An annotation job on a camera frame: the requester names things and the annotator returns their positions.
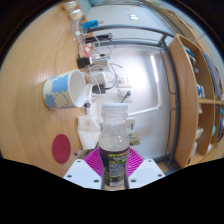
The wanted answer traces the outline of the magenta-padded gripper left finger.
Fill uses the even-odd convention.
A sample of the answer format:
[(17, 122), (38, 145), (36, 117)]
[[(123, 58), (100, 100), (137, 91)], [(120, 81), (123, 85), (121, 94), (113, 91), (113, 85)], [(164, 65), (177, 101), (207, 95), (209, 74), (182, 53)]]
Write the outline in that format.
[(99, 149), (81, 154), (68, 169), (64, 179), (84, 188), (103, 189), (104, 171)]

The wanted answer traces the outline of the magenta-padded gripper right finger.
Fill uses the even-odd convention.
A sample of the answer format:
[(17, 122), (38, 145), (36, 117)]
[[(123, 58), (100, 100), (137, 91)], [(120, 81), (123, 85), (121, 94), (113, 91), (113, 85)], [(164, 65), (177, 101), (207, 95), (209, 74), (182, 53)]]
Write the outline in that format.
[(144, 159), (134, 149), (129, 149), (124, 181), (126, 189), (141, 188), (164, 176), (165, 174), (153, 159)]

